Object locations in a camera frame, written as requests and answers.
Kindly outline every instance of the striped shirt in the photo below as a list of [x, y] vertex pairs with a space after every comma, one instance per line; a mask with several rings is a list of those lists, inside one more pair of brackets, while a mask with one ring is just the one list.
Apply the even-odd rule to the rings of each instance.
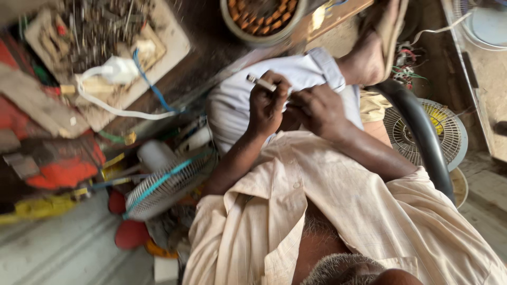
[[201, 199], [183, 284], [291, 284], [307, 198], [353, 253], [423, 284], [507, 284], [503, 262], [423, 167], [384, 183], [306, 131], [279, 133], [224, 196]]

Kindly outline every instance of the blue wire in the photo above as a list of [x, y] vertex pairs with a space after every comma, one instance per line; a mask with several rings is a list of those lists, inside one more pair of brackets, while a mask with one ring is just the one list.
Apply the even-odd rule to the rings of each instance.
[[339, 6], [339, 5], [345, 4], [345, 3], [347, 3], [347, 2], [348, 2], [348, 0], [345, 0], [345, 1], [343, 1], [343, 2], [339, 2], [339, 3], [334, 3], [333, 5], [331, 5], [331, 6], [327, 7], [327, 8], [326, 8], [326, 10], [327, 10], [327, 9], [330, 9], [331, 7], [334, 7], [334, 6]]
[[156, 86], [151, 84], [151, 82], [146, 77], [146, 74], [144, 73], [144, 71], [142, 71], [141, 64], [139, 64], [139, 58], [137, 57], [138, 51], [139, 51], [138, 49], [135, 49], [133, 59], [134, 59], [135, 65], [137, 66], [137, 69], [139, 70], [139, 73], [144, 78], [146, 83], [150, 86], [150, 88], [153, 90], [153, 92], [158, 96], [160, 103], [162, 103], [162, 106], [164, 106], [164, 108], [166, 110], [168, 110], [169, 112], [177, 112], [174, 108], [169, 107], [169, 105], [167, 104], [167, 102], [164, 99], [164, 96], [162, 96], [162, 93], [160, 92], [160, 90], [158, 90], [158, 88]]

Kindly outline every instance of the man's left hand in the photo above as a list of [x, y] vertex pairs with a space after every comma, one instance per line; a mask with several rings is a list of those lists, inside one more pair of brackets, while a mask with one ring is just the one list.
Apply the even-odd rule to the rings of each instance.
[[271, 93], [266, 88], [255, 85], [250, 93], [250, 122], [247, 132], [268, 137], [280, 127], [282, 108], [287, 100], [291, 84], [280, 74], [268, 70], [261, 79], [278, 86]]

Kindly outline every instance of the white plug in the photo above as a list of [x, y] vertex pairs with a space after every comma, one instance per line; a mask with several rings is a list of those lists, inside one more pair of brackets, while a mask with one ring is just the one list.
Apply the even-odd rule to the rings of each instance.
[[111, 84], [127, 84], [139, 75], [139, 69], [133, 59], [112, 56], [102, 65], [101, 75]]

